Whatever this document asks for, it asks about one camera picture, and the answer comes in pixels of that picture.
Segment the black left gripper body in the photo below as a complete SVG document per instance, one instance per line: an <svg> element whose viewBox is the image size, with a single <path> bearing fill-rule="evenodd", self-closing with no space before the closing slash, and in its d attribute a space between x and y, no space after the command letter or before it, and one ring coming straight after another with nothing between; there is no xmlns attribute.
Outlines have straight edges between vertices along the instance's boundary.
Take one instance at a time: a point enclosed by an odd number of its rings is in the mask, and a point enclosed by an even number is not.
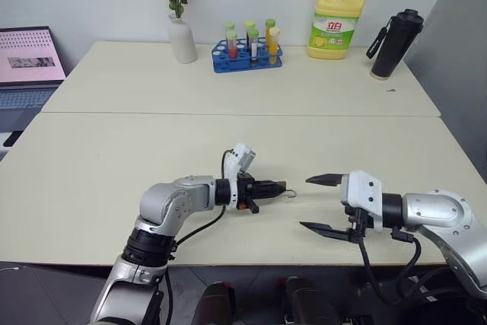
<svg viewBox="0 0 487 325"><path fill-rule="evenodd" d="M237 209L249 209L252 214L259 213L255 199L263 198L264 180L256 180L251 174L237 174Z"/></svg>

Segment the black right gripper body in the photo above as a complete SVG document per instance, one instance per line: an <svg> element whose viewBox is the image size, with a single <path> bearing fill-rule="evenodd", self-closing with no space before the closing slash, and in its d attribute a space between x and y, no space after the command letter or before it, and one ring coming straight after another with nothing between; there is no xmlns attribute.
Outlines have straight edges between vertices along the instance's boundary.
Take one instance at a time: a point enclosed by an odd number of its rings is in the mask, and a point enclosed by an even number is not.
<svg viewBox="0 0 487 325"><path fill-rule="evenodd" d="M368 229L368 212L364 209L345 206L345 214L349 216L349 222L352 224L346 230L347 241L353 244L358 244L365 237L365 232Z"/></svg>

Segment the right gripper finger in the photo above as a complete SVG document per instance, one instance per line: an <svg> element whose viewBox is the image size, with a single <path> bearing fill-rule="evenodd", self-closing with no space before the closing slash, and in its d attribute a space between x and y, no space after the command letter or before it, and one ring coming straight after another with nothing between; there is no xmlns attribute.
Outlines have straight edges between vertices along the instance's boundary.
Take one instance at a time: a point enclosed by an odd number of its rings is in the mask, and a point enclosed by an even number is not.
<svg viewBox="0 0 487 325"><path fill-rule="evenodd" d="M323 237L328 237L340 241L347 241L350 243L357 243L357 235L353 228L348 228L345 231L333 229L330 225L316 222L301 221L300 224L313 232Z"/></svg>
<svg viewBox="0 0 487 325"><path fill-rule="evenodd" d="M342 178L342 174L321 174L309 177L305 182L321 186L339 186L342 184Z"/></svg>

